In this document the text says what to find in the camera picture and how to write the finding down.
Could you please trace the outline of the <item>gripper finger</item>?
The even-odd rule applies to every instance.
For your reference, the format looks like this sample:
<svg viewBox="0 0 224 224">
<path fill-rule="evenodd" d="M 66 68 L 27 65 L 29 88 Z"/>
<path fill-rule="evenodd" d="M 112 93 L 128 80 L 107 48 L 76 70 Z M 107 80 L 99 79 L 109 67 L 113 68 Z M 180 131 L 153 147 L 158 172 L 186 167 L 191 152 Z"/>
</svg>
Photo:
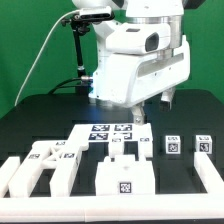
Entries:
<svg viewBox="0 0 224 224">
<path fill-rule="evenodd" d="M 176 88 L 172 87 L 165 90 L 160 99 L 160 110 L 161 111 L 170 111 L 172 108 L 172 101 L 175 94 Z"/>
<path fill-rule="evenodd" d="M 143 125 L 145 122 L 145 113 L 142 104 L 136 104 L 131 108 L 133 122 L 136 125 Z"/>
</svg>

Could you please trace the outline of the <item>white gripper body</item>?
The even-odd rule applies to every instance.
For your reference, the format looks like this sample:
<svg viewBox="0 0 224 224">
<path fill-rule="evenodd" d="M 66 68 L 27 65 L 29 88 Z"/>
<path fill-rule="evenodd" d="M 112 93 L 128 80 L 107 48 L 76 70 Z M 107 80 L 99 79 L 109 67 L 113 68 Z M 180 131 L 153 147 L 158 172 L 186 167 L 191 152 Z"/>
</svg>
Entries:
<svg viewBox="0 0 224 224">
<path fill-rule="evenodd" d="M 170 58 L 159 60 L 157 56 L 111 54 L 94 72 L 91 101 L 130 108 L 188 79 L 190 49 L 186 36 Z"/>
</svg>

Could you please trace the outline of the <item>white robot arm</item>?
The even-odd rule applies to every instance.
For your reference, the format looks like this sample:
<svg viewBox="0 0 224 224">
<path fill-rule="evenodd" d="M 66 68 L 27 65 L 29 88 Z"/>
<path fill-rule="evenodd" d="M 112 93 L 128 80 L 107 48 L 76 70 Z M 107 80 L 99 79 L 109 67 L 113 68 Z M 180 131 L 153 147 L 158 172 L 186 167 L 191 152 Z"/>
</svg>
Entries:
<svg viewBox="0 0 224 224">
<path fill-rule="evenodd" d="M 92 102 L 129 108 L 145 123 L 144 102 L 159 94 L 164 109 L 190 74 L 190 48 L 182 33 L 184 12 L 206 0 L 72 0 L 74 19 L 93 25 L 98 67 Z"/>
</svg>

